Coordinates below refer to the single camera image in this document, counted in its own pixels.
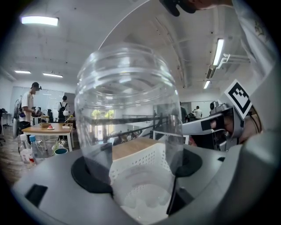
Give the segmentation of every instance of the backpack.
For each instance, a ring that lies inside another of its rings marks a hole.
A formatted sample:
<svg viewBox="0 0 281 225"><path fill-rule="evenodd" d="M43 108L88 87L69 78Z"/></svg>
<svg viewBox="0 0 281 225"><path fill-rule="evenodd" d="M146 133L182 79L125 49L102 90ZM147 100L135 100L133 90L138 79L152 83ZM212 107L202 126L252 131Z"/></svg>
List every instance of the backpack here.
<svg viewBox="0 0 281 225"><path fill-rule="evenodd" d="M66 106L67 106L67 103L65 104L65 106L62 106L62 104L61 104L60 110L58 111L59 119L63 119L63 120L65 119L65 116L63 115L63 111L65 111Z"/></svg>

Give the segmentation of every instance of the plastic bottle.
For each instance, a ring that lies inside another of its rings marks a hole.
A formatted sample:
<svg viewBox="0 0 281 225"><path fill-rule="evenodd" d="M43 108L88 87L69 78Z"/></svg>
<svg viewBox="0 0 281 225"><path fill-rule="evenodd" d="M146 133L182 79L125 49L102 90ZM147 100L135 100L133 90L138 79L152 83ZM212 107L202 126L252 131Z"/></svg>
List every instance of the plastic bottle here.
<svg viewBox="0 0 281 225"><path fill-rule="evenodd" d="M21 134L20 138L21 138L20 155L22 161L26 165L26 167L31 168L34 164L31 147L27 142L27 138L25 134Z"/></svg>
<svg viewBox="0 0 281 225"><path fill-rule="evenodd" d="M38 149L38 146L36 144L36 139L34 135L30 135L29 137L31 141L31 149L32 149L32 156L34 158L34 161L36 164L41 163L44 160L42 152Z"/></svg>

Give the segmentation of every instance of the white ceiling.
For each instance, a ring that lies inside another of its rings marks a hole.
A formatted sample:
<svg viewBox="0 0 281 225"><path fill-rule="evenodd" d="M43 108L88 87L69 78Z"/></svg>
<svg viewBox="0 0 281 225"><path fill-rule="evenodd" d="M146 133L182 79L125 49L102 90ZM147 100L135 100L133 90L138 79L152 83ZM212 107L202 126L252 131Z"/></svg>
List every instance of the white ceiling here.
<svg viewBox="0 0 281 225"><path fill-rule="evenodd" d="M23 25L20 22L6 44L1 67L15 79L77 83L85 59L110 31L115 18L135 0L46 0L28 8L22 15L59 17L59 26ZM155 16L128 31L126 42L154 48L168 62L177 88L202 89L212 64L216 42L224 38L223 53L246 55L241 47L241 28L234 9L218 7L195 14L173 17L168 12ZM178 66L183 71L181 77ZM239 65L216 71L210 89L218 89ZM29 70L31 75L14 70ZM42 73L63 75L62 79Z"/></svg>

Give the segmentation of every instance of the wooden table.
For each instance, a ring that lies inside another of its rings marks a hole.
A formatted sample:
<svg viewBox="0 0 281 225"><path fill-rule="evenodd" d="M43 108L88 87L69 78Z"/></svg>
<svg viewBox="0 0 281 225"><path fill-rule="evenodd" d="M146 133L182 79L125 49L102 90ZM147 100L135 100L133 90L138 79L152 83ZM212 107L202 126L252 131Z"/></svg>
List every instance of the wooden table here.
<svg viewBox="0 0 281 225"><path fill-rule="evenodd" d="M139 137L133 139L132 141L122 143L112 147L112 159L117 160L136 152L139 152L143 149L146 149L156 143L159 143L157 140L152 140L149 138Z"/></svg>
<svg viewBox="0 0 281 225"><path fill-rule="evenodd" d="M73 141L73 131L72 131L72 125L69 128L62 128L63 123L52 123L52 127L54 130L48 130L47 127L40 127L40 124L28 127L26 129L23 129L23 133L26 135L42 135L43 136L43 142L45 150L47 150L45 137L44 136L51 136L51 135L66 135L67 136L67 142L69 146L69 151L72 152L72 146L74 147L74 141Z"/></svg>

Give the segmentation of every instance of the chair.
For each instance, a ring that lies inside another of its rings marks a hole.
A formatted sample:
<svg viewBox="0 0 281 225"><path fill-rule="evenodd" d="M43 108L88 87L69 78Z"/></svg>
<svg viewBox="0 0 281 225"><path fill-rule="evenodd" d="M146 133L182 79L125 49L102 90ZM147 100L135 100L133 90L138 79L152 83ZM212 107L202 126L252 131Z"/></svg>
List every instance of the chair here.
<svg viewBox="0 0 281 225"><path fill-rule="evenodd" d="M53 118L53 113L51 109L48 109L48 116L49 116L49 122L53 123L54 122L54 118Z"/></svg>
<svg viewBox="0 0 281 225"><path fill-rule="evenodd" d="M0 134L2 133L2 110L0 110ZM3 144L1 143L1 140L6 142L4 138L0 138L0 146L3 146Z"/></svg>

